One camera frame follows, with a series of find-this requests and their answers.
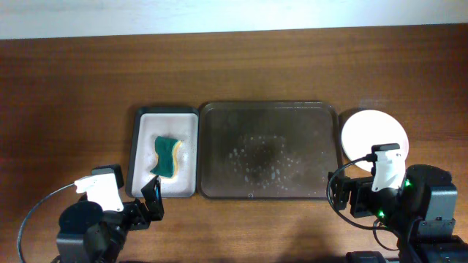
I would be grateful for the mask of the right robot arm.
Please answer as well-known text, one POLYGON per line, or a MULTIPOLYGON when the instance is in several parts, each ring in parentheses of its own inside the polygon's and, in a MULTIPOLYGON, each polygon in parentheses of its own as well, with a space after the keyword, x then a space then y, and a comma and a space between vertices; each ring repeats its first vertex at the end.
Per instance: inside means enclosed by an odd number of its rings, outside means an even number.
POLYGON ((348 207, 354 218, 374 216, 372 232, 397 238, 400 262, 466 262, 467 243, 454 235, 458 192, 452 175, 425 164, 407 168, 401 188, 373 192, 373 178, 349 178, 339 168, 328 175, 332 209, 348 207))

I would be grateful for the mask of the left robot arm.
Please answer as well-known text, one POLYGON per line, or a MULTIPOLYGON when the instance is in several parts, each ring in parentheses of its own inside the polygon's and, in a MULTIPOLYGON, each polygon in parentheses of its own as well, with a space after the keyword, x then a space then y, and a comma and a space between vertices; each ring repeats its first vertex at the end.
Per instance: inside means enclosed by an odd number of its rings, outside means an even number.
POLYGON ((91 201, 79 201, 59 218, 56 238, 59 262, 116 262, 130 231, 148 229, 161 221, 164 208, 161 180, 154 177, 142 188, 145 202, 125 202, 121 212, 104 211, 91 201))

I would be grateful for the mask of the white plate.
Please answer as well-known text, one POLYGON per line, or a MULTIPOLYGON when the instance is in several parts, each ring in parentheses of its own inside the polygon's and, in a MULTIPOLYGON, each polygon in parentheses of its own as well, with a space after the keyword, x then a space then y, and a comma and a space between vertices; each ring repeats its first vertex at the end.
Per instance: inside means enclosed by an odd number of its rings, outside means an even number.
POLYGON ((399 172, 405 173, 409 139, 404 127, 391 115, 379 110, 361 110, 351 115, 341 130, 341 145, 349 160, 371 153, 373 145, 399 145, 399 172))

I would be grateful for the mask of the green yellow sponge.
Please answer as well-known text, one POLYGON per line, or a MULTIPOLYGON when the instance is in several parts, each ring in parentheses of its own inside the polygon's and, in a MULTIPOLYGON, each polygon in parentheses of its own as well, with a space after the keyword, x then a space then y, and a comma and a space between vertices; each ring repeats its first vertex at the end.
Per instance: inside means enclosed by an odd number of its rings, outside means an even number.
POLYGON ((169 138, 157 137, 154 141, 156 154, 156 165, 150 170, 153 175, 164 178, 172 178, 178 171, 178 149, 182 141, 169 138))

